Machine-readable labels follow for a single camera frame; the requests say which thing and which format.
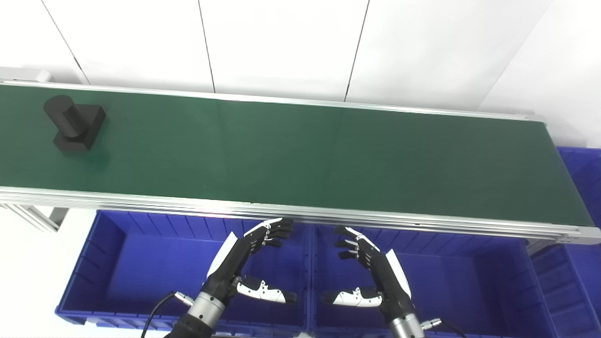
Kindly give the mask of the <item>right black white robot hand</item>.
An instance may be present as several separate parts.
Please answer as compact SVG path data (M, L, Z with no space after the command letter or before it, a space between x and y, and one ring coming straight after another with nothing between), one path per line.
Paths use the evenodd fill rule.
M344 225L337 225L333 231L346 236L346 239L334 243L336 247L346 248L338 257L357 260L370 272L374 287L326 291L322 293L322 302L348 307L378 307L386 324L416 322L408 280L393 250L382 253L367 236Z

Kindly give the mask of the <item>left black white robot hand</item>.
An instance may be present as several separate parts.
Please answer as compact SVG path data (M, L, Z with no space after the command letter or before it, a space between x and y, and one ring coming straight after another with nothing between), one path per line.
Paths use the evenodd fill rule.
M283 246L282 240L290 237L293 224L294 220L279 217L262 221L242 237L230 233L213 259L200 292L223 305L228 305L236 294L270 302L297 302L298 296L294 292L278 289L261 278L242 276L242 268L249 257L264 246Z

